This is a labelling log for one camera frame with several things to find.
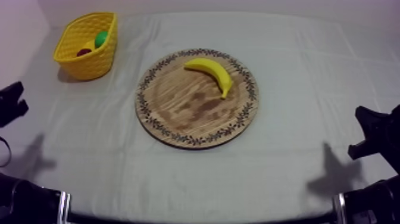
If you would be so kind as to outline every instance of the white tablecloth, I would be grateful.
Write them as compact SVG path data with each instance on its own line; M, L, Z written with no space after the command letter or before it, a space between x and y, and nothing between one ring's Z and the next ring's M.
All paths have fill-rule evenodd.
M79 83L52 60L61 32L43 40L22 78L30 110L0 130L14 153L0 172L71 193L74 211L166 222L276 220L327 211L338 192L395 174L379 155L351 161L347 147L363 140L357 106L390 112L400 103L397 35L268 14L124 17L112 70ZM186 48L232 55L260 89L250 127L208 151L168 147L135 115L141 75Z

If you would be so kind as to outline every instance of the floral border pattern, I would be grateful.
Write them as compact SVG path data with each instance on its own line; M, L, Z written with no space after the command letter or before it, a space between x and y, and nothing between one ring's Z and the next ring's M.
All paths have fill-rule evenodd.
M209 134L208 136L194 138L192 135L181 135L179 133L174 133L168 128L166 128L159 120L153 118L151 116L151 110L149 109L149 104L145 99L144 91L147 89L149 84L154 80L157 75L157 71L161 71L161 69L167 65L169 65L172 61L176 60L177 57L184 56L196 56L199 54L204 55L212 55L213 57L221 57L224 59L228 59L231 66L235 68L235 70L244 77L244 81L246 83L246 90L249 95L249 99L251 102L247 102L246 105L243 106L242 111L236 117L236 121L234 123L229 123L229 125L225 128L221 128L216 133ZM245 125L245 120L249 118L250 110L253 109L254 101L257 100L257 90L256 84L252 80L252 76L247 69L241 65L237 60L231 58L228 54L222 53L220 51L216 51L213 49L189 49L183 50L175 54L169 55L167 58L160 61L156 66L151 68L148 71L148 75L144 78L144 80L139 84L139 91L136 94L137 102L139 104L139 111L141 114L145 116L145 122L151 125L152 128L158 130L162 136L170 137L172 140L176 142L183 142L192 146L200 146L206 142L217 141L223 136L231 135L236 129L241 128Z

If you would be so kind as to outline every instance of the wood grain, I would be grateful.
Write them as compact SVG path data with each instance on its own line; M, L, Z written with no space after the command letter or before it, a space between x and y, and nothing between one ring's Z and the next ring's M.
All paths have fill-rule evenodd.
M194 58L219 62L233 80L226 99L214 78L184 69ZM202 149L225 143L243 132L258 109L255 79L242 63L212 49L187 49L157 61L136 91L136 113L158 140L179 148Z

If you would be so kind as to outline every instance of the red fruit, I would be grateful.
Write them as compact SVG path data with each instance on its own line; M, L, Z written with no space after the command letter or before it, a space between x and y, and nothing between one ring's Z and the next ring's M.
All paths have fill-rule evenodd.
M90 52L92 52L91 49L89 49L89 48L83 48L83 49L81 49L81 50L76 54L76 56L79 57L79 56L82 56L82 55L87 54L87 53L90 53Z

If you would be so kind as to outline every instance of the green ball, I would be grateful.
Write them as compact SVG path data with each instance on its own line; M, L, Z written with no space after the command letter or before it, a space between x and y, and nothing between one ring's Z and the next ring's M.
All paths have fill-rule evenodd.
M101 45L103 45L103 43L107 38L107 35L108 35L107 31L101 31L100 33L97 34L95 39L95 48L99 48Z

